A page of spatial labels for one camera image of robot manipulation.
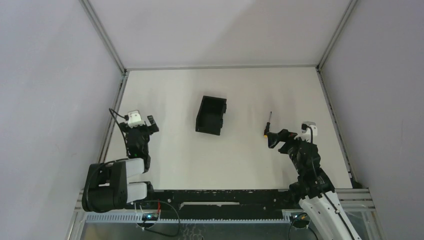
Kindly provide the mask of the yellow black screwdriver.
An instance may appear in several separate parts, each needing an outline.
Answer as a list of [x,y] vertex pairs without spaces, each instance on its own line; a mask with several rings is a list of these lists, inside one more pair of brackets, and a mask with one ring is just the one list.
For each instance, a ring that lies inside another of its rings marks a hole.
[[263,131],[263,136],[264,136],[265,138],[267,138],[268,133],[270,132],[270,126],[271,126],[271,118],[272,118],[272,114],[273,114],[273,112],[272,112],[272,111],[270,111],[270,112],[269,112],[269,116],[268,116],[268,121],[266,122],[266,125],[265,125],[265,128],[264,128],[264,131]]

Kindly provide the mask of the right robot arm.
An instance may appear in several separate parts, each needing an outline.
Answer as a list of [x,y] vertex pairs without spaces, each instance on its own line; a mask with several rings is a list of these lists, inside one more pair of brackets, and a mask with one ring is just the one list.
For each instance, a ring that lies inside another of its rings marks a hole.
[[289,185],[289,203],[303,209],[324,240],[361,239],[333,183],[321,168],[321,156],[314,143],[314,127],[306,126],[302,134],[282,129],[278,133],[269,131],[266,136],[270,149],[283,143],[278,151],[288,155],[298,174],[297,181]]

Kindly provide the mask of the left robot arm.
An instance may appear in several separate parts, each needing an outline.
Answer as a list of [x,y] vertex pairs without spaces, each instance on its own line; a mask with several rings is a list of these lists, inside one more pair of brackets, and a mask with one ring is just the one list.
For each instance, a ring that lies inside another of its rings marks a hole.
[[123,135],[126,157],[103,163],[91,164],[82,192],[82,208],[86,212],[106,213],[123,209],[128,203],[137,201],[149,209],[156,203],[157,196],[148,190],[146,182],[129,183],[129,177],[149,171],[150,136],[159,131],[152,115],[149,124],[139,113],[131,113],[125,122],[119,123]]

